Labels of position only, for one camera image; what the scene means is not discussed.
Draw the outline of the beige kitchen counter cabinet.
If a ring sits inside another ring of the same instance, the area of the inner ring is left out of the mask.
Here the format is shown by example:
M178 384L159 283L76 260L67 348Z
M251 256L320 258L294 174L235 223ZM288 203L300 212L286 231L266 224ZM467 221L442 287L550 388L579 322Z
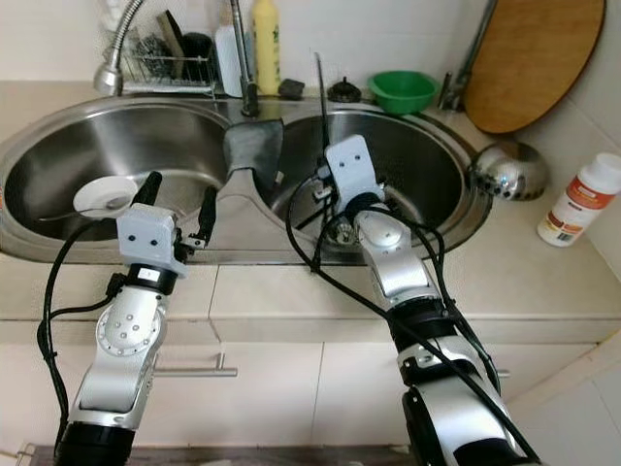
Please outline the beige kitchen counter cabinet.
M448 255L449 292L500 367L516 426L549 466L621 466L621 201L568 248L534 231L550 201L502 203ZM403 443L384 323L303 266L196 266L174 302L189 336L167 364L236 378L158 379L141 447Z

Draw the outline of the small white bowl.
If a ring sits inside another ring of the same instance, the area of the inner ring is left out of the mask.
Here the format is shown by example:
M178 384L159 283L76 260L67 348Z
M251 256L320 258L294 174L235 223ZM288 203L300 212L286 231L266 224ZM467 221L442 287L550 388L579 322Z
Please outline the small white bowl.
M74 195L74 210L102 205L105 201L120 198L120 196L133 198L138 189L138 184L132 181L132 179L124 177L124 175L107 175L107 177L85 183L79 191L76 191ZM110 217L105 218L119 217L127 209L128 206L121 210L120 213L112 214Z

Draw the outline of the silver metal spoon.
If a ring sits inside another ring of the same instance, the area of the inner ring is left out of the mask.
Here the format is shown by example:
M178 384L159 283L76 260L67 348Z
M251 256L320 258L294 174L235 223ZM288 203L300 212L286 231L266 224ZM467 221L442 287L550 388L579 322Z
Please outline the silver metal spoon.
M110 217L112 214L120 213L121 210L127 208L129 206L132 198L125 198L125 196L120 196L120 198L113 198L105 201L102 205L92 206L92 208L75 210L74 212L68 212L65 214L58 215L50 215L40 217L39 221L42 222L51 222L51 221L59 221L59 220L67 220L67 218L80 216L87 218L103 218Z

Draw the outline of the steel sink strainer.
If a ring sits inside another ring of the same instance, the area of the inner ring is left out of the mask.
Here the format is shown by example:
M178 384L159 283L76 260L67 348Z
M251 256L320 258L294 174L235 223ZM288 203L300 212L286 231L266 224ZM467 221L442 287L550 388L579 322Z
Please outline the steel sink strainer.
M358 245L358 232L353 226L353 221L346 217L334 218L325 225L325 243L338 248L355 248Z

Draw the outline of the grey dish cloth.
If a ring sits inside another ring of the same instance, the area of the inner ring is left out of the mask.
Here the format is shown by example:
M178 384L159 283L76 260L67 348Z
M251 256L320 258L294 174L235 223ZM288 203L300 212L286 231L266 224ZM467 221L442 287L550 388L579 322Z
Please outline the grey dish cloth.
M223 133L223 155L229 178L249 172L257 194L270 198L279 186L278 162L282 154L284 121L280 118L237 121Z

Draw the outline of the stainless steel double sink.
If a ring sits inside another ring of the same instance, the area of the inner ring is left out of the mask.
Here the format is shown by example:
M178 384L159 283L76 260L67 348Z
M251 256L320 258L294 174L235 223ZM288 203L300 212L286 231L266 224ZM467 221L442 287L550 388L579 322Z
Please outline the stainless steel double sink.
M44 116L3 146L4 213L0 248L50 263L87 218L42 222L74 211L85 183L124 175L141 183L161 173L158 205L173 210L187 234L198 231L206 186L216 186L217 224L191 265L296 265L285 227L306 251L322 221L311 175L325 142L364 136L386 204L435 227L456 249L483 225L492 196L470 181L477 150L433 116L392 116L368 103L260 103L260 118L284 121L279 186L262 199L248 170L229 178L223 133L244 121L239 99L137 94L93 99Z

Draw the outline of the black sink plug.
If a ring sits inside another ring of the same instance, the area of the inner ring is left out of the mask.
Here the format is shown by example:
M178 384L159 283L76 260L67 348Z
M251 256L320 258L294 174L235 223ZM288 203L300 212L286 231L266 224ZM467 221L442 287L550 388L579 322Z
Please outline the black sink plug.
M363 90L355 83L342 77L336 83L330 85L325 96L330 102L336 103L360 103L363 101Z

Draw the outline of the small black sponge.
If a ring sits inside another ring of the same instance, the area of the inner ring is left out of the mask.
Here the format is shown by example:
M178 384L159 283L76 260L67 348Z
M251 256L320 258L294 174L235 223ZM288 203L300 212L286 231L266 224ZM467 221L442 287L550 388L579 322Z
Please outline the small black sponge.
M285 101L302 101L303 97L305 97L305 90L305 82L283 79L277 85L276 97L285 99Z

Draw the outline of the green plastic bowl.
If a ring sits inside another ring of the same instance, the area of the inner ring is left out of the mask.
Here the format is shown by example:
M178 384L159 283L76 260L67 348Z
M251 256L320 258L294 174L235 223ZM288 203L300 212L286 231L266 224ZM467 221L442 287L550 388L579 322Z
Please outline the green plastic bowl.
M406 116L425 111L438 96L440 84L422 72L392 70L371 76L368 88L383 111Z

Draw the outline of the steel wool scrubber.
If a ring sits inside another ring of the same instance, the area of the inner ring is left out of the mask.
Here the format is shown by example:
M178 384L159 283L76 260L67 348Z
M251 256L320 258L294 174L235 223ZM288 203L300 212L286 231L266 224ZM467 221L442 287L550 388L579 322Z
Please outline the steel wool scrubber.
M167 79L169 65L165 62L167 45L158 35L147 34L133 46L137 61L141 63L148 79Z

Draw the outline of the white soap pump bottle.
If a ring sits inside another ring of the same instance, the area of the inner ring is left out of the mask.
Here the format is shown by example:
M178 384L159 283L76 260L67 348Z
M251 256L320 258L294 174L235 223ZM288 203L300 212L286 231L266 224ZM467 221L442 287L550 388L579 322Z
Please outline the white soap pump bottle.
M241 67L241 54L237 50L237 40L240 39L240 35L234 19L222 17L220 25L214 30L213 39L223 93L232 98L241 98L243 97L243 67Z

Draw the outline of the yellow detergent bottle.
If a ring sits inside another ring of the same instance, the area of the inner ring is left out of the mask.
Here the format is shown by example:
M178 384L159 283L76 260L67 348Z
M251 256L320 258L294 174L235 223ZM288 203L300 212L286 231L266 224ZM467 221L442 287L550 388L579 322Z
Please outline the yellow detergent bottle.
M274 0L254 0L254 79L262 96L277 96L280 85L279 12Z

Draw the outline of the shiny steel bowl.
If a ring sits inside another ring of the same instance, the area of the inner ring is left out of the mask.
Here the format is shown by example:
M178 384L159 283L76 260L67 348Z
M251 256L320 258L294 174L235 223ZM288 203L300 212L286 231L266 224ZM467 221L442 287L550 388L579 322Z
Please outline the shiny steel bowl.
M483 148L470 167L475 186L494 198L529 201L540 198L550 181L550 168L541 152L513 139Z

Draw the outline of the wooden cutting board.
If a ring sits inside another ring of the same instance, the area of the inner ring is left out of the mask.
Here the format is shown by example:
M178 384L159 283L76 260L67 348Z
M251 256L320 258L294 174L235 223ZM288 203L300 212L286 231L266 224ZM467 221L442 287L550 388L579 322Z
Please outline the wooden cutting board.
M602 36L607 0L494 0L471 65L465 112L485 133L513 133L553 110Z

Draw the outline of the white bottle orange label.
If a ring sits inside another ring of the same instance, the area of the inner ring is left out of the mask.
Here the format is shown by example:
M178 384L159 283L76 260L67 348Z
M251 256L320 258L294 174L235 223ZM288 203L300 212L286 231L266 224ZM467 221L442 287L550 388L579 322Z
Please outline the white bottle orange label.
M550 246L571 246L621 192L621 155L599 152L582 165L536 226Z

